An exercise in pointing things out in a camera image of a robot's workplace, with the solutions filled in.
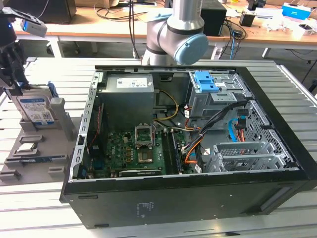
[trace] blue box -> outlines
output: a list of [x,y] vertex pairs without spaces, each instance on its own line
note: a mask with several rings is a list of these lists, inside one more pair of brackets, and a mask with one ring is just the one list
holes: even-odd
[[290,16],[301,20],[305,20],[311,14],[309,7],[289,3],[284,3],[282,9],[283,16]]

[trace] table leg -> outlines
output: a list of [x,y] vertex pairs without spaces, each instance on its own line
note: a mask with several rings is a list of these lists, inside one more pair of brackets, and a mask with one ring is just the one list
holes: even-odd
[[225,46],[225,42],[217,42],[214,46],[212,55],[211,55],[211,60],[219,60],[221,53],[222,53],[222,49]]
[[92,49],[93,53],[98,53],[97,42],[92,42],[91,43],[91,49]]
[[64,52],[60,45],[60,41],[50,41],[50,43],[55,58],[63,58]]
[[268,53],[271,51],[271,48],[265,48],[262,54],[262,58],[265,59],[268,56]]

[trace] yellow wire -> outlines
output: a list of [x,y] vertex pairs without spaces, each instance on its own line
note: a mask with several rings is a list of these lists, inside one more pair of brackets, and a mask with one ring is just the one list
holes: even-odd
[[176,100],[171,95],[169,95],[166,91],[163,91],[163,90],[160,90],[160,91],[165,93],[171,100],[173,100],[173,102],[175,103],[175,106],[176,106],[176,110],[175,110],[175,113],[173,115],[171,115],[170,117],[157,118],[155,120],[169,120],[169,119],[171,119],[171,118],[173,118],[173,117],[175,117],[177,115],[179,105],[177,104]]

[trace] computer case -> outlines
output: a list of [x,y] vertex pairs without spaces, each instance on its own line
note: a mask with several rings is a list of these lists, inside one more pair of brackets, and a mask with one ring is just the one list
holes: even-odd
[[8,0],[5,6],[39,17],[44,23],[69,24],[76,14],[75,0]]
[[220,36],[227,10],[217,0],[203,1],[201,17],[205,21],[204,34]]

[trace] sticker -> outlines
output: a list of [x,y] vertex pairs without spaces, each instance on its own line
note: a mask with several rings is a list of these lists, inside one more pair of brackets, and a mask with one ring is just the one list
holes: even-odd
[[189,110],[185,110],[184,113],[185,113],[185,117],[189,118]]
[[23,163],[35,162],[35,160],[21,160]]
[[145,218],[154,209],[153,202],[137,203],[137,217]]
[[195,165],[195,170],[197,171],[197,173],[201,173],[202,172],[202,168],[200,168],[197,164]]
[[43,98],[20,99],[23,111],[32,122],[39,125],[53,124],[54,119]]
[[147,78],[119,78],[117,88],[147,88]]
[[216,85],[216,87],[220,88],[220,87],[226,87],[225,83],[214,83]]
[[203,155],[210,155],[210,148],[205,149]]

